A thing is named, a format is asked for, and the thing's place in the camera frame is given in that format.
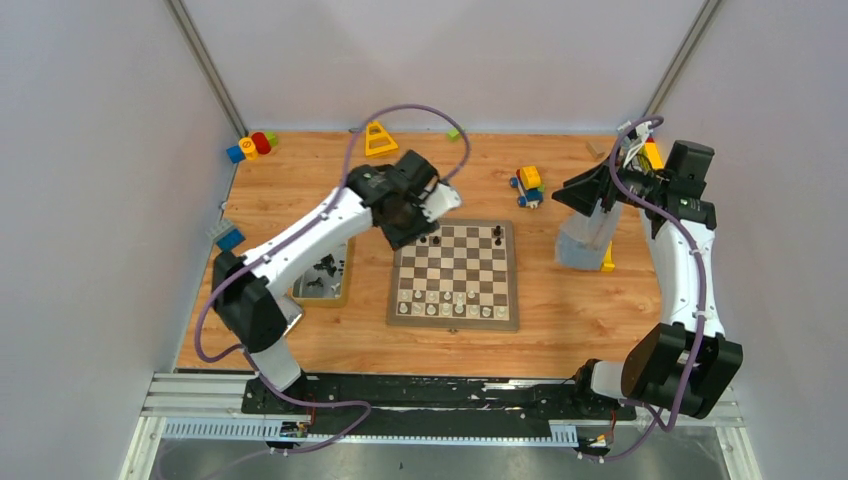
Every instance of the green toy block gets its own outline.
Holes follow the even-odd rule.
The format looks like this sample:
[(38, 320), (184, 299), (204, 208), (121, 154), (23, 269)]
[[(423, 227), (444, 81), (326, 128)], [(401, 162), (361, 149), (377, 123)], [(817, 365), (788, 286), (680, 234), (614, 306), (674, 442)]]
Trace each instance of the green toy block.
[(271, 132), (262, 132), (262, 133), (265, 134), (265, 138), (268, 139), (268, 143), (271, 144), (271, 147), (276, 147), (277, 144), (280, 143), (280, 141), (277, 140), (277, 135), (275, 135)]
[(448, 140), (451, 142), (457, 141), (461, 136), (459, 134), (459, 130), (452, 128), (450, 132), (448, 132)]

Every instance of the yellow block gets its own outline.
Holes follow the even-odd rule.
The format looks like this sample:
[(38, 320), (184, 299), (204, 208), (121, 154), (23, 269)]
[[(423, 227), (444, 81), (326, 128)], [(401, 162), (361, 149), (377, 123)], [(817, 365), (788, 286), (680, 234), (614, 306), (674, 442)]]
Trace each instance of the yellow block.
[(368, 124), (368, 127), (365, 129), (365, 156), (367, 158), (386, 155), (397, 149), (397, 142), (380, 125), (380, 122), (371, 122)]
[(648, 142), (644, 147), (642, 147), (642, 149), (645, 151), (645, 156), (647, 156), (648, 160), (651, 162), (651, 168), (659, 170), (663, 167), (662, 157), (660, 157), (660, 149), (657, 148), (656, 143)]
[(259, 158), (259, 152), (256, 151), (256, 145), (250, 137), (244, 137), (239, 140), (239, 147), (244, 152), (244, 158), (248, 160), (256, 160)]
[(536, 167), (523, 167), (521, 169), (521, 184), (524, 188), (536, 188), (542, 184), (542, 177)]
[(612, 263), (612, 242), (610, 242), (610, 247), (607, 249), (607, 253), (604, 255), (604, 261), (601, 263), (601, 271), (611, 272), (613, 270), (615, 270), (615, 264)]

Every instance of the chess board frame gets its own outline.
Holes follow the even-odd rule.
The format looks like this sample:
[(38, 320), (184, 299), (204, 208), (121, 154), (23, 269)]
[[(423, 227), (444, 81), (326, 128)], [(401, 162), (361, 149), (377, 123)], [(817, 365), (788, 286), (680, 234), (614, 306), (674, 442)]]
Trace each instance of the chess board frame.
[[(515, 332), (518, 330), (519, 318), (518, 318), (518, 278), (517, 278), (517, 265), (515, 262), (515, 233), (513, 229), (512, 222), (509, 220), (471, 220), (471, 219), (453, 219), (447, 218), (439, 221), (439, 226), (443, 227), (451, 227), (451, 226), (464, 226), (464, 227), (479, 227), (479, 228), (494, 228), (500, 225), (503, 229), (503, 241), (504, 241), (504, 250), (506, 252), (506, 284), (507, 284), (507, 308), (509, 312), (509, 316), (506, 320), (497, 320), (494, 318), (494, 306), (492, 306), (492, 318), (458, 318), (458, 317), (442, 317), (439, 311), (436, 312), (436, 315), (412, 315), (412, 314), (400, 314), (398, 309), (398, 292), (401, 290), (400, 288), (400, 269), (401, 262), (403, 259), (403, 249), (398, 249), (395, 252), (394, 263), (392, 265), (392, 280), (390, 284), (389, 291), (389, 305), (388, 305), (388, 314), (386, 316), (387, 323), (389, 325), (394, 326), (406, 326), (406, 327), (433, 327), (433, 328), (471, 328), (471, 329), (481, 329), (481, 330), (498, 330), (498, 331), (508, 331)], [(437, 233), (432, 233), (428, 235), (428, 239)], [(444, 292), (440, 292), (439, 303), (441, 304), (444, 300), (441, 295)], [(457, 292), (451, 291), (452, 295), (456, 295)]]

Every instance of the wooden tabletop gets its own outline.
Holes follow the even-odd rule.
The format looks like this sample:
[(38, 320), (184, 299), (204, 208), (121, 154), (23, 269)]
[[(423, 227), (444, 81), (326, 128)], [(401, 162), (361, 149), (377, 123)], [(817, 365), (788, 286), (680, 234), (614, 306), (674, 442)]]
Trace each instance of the wooden tabletop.
[[(283, 133), (275, 151), (243, 162), (230, 194), (226, 217), (247, 237), (241, 253), (268, 240), (301, 218), (338, 182), (349, 134)], [(462, 142), (440, 134), (394, 134), (398, 153), (369, 160), (394, 163), (413, 149), (446, 173), (461, 157)], [(580, 272), (559, 266), (554, 242), (560, 224), (572, 214), (550, 200), (549, 192), (594, 165), (587, 140), (612, 137), (552, 135), (471, 135), (473, 152), (452, 184), (464, 205), (454, 218), (511, 220), (515, 226), (521, 326), (517, 333), (390, 327), (386, 325), (393, 252), (379, 229), (356, 238), (348, 262), (352, 288), (344, 308), (309, 307), (288, 337), (306, 371), (570, 377), (589, 358), (622, 360), (656, 325), (660, 296), (637, 211), (625, 208), (613, 239), (612, 273)], [(357, 146), (354, 165), (364, 163)], [(537, 210), (516, 205), (509, 177), (535, 165), (548, 186)], [(213, 365), (195, 354), (192, 335), (197, 314), (209, 295), (207, 267), (178, 366), (248, 368), (234, 354)], [(236, 338), (213, 313), (203, 328), (207, 353)]]

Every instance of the wall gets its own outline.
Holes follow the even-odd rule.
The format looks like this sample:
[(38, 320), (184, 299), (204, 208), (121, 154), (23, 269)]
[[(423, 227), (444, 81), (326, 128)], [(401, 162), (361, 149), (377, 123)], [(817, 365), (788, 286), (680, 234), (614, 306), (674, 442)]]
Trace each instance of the wall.
[(643, 113), (701, 3), (186, 0), (252, 128), (347, 129), (417, 102), (478, 131), (560, 133)]
[(660, 108), (716, 158), (715, 275), (764, 478), (844, 478), (848, 4), (725, 2)]
[(0, 478), (115, 478), (234, 142), (161, 0), (5, 4)]

